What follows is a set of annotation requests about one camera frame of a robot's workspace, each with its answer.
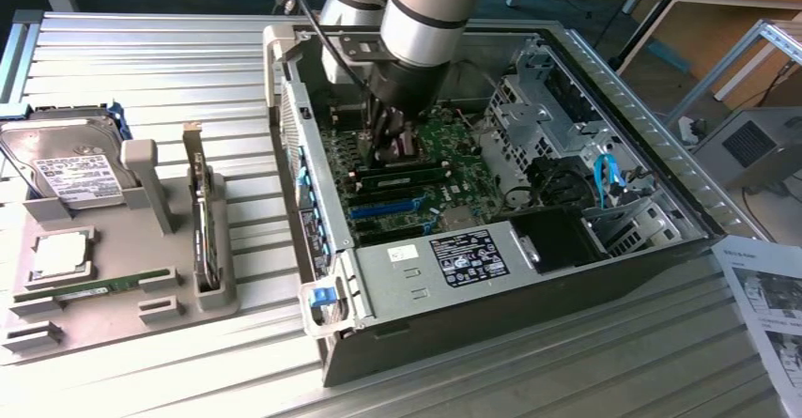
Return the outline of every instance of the blue cable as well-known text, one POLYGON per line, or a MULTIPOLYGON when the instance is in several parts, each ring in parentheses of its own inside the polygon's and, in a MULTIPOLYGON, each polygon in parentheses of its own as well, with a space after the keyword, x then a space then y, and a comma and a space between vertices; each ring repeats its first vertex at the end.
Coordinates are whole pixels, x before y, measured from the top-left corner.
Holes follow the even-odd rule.
POLYGON ((602 168, 605 167, 605 162, 608 162, 608 183, 610 185, 613 183, 618 183, 622 187, 628 186, 628 181, 622 177, 622 173, 618 169, 616 157, 612 153, 604 153, 600 155, 600 158, 597 158, 597 161, 593 164, 593 179, 597 183, 597 190, 600 191, 600 202, 602 204, 602 209, 605 209, 605 182, 602 179, 602 168))

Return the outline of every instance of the green circuit board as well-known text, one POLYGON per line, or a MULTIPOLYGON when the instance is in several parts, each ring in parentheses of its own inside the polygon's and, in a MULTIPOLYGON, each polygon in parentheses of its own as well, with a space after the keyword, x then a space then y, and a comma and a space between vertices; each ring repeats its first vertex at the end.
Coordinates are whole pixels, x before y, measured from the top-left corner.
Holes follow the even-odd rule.
MULTIPOLYGON (((350 179, 354 171, 365 166, 362 148, 367 143, 361 142, 361 133, 362 131, 341 131, 337 128, 321 131, 346 220, 358 240, 371 239, 371 236, 401 229, 405 233, 399 239, 411 238, 453 230, 457 226, 465 228, 490 222, 493 215, 499 211, 502 197, 471 131, 463 120, 457 117, 454 110, 442 107, 433 109, 429 119, 414 130, 419 153, 413 160, 402 160, 407 165, 446 161, 447 177, 419 187, 405 189, 403 185, 399 185, 399 188, 394 187, 389 190, 391 194, 409 192, 405 198, 394 196, 386 200, 355 205, 354 201, 361 201, 365 194, 365 191, 357 191, 355 182, 350 179), (355 209, 406 203, 411 198, 419 200, 417 209, 366 218, 351 217, 355 209)), ((443 169, 438 167, 431 171, 442 172, 443 169)), ((371 240, 366 244, 381 242, 387 241, 371 240)))

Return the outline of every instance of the warning label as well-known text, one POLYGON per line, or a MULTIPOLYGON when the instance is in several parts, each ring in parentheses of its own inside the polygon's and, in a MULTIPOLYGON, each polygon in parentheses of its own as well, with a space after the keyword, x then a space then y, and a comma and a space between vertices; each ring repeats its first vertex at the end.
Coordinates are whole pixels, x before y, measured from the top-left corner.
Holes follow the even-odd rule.
POLYGON ((454 288, 510 274, 487 230, 430 241, 446 283, 454 288))
POLYGON ((36 160, 36 169, 64 202, 120 196, 120 184, 106 155, 36 160))

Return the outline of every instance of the slotted aluminum surface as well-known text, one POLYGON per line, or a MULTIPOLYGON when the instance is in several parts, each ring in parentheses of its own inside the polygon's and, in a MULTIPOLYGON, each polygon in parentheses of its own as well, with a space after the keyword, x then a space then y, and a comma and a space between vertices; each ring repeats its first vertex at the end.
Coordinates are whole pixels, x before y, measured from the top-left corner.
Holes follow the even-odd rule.
MULTIPOLYGON (((705 258, 669 270, 618 302, 321 388, 266 139, 259 41, 270 22, 239 16, 47 15, 27 100, 83 104, 116 97, 134 135, 154 138, 166 153, 175 150, 177 124, 186 120, 202 121, 206 140, 218 143, 210 162, 229 179, 242 313, 2 367, 0 415, 780 416, 721 272, 705 258), (198 75, 207 71, 217 75, 198 75), (95 79, 84 89, 88 75, 95 79), (114 82, 98 79, 107 75, 114 82)), ((158 169, 163 177, 181 176, 186 164, 175 156, 158 169)), ((0 198, 14 202, 24 188, 8 170, 2 175, 0 198)), ((3 240, 18 214, 12 203, 0 207, 3 240)), ((4 275, 11 264, 0 251, 4 275)))

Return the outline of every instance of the sticker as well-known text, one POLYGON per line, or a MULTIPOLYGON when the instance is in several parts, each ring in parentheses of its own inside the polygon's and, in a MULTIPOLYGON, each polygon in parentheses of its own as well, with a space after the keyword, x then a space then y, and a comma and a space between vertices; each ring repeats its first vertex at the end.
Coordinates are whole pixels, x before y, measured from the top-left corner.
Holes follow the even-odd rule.
POLYGON ((442 276, 454 288, 510 274, 487 230, 439 238, 429 243, 441 264, 442 276))
POLYGON ((377 183, 377 187, 381 188, 383 186, 402 185, 413 181, 413 178, 397 178, 395 180, 383 180, 377 183))
POLYGON ((100 296, 102 294, 107 294, 110 289, 104 286, 100 288, 86 289, 84 291, 75 291, 74 293, 67 293, 60 296, 56 296, 58 301, 72 301, 74 299, 90 298, 92 296, 100 296))
POLYGON ((387 249, 387 254, 393 262, 410 260, 418 258, 418 249, 415 249, 415 244, 407 244, 406 246, 391 247, 387 249))
POLYGON ((64 202, 120 196, 120 184, 106 155, 34 161, 55 194, 64 202))

